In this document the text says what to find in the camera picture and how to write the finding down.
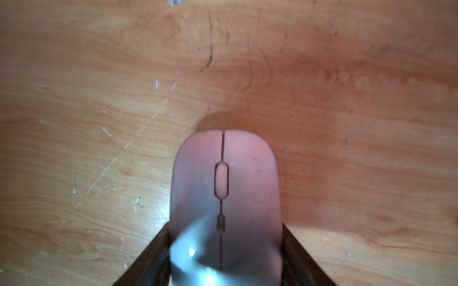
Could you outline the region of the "white pink computer mouse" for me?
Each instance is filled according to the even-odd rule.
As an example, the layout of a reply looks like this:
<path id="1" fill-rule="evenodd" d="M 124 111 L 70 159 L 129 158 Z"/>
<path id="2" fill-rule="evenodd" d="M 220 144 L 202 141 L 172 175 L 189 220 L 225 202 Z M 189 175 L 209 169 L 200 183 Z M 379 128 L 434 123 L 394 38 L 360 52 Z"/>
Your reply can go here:
<path id="1" fill-rule="evenodd" d="M 268 142 L 238 130 L 189 137 L 172 172 L 169 233 L 175 286 L 280 285 L 280 185 Z"/>

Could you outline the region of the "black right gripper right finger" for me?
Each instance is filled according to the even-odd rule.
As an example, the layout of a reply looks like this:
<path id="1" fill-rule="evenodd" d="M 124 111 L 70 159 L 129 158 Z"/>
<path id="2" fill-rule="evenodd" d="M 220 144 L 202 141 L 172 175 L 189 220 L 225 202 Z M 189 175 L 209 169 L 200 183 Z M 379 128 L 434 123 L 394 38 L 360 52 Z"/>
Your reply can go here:
<path id="1" fill-rule="evenodd" d="M 337 286 L 283 224 L 282 286 Z"/>

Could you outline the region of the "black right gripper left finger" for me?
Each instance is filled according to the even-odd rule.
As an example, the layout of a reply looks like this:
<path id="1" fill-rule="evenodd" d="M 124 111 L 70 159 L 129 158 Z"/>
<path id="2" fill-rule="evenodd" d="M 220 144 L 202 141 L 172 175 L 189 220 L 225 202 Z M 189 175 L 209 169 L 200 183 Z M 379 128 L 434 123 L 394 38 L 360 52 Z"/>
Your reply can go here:
<path id="1" fill-rule="evenodd" d="M 169 224 L 166 223 L 114 286 L 168 286 L 171 277 Z"/>

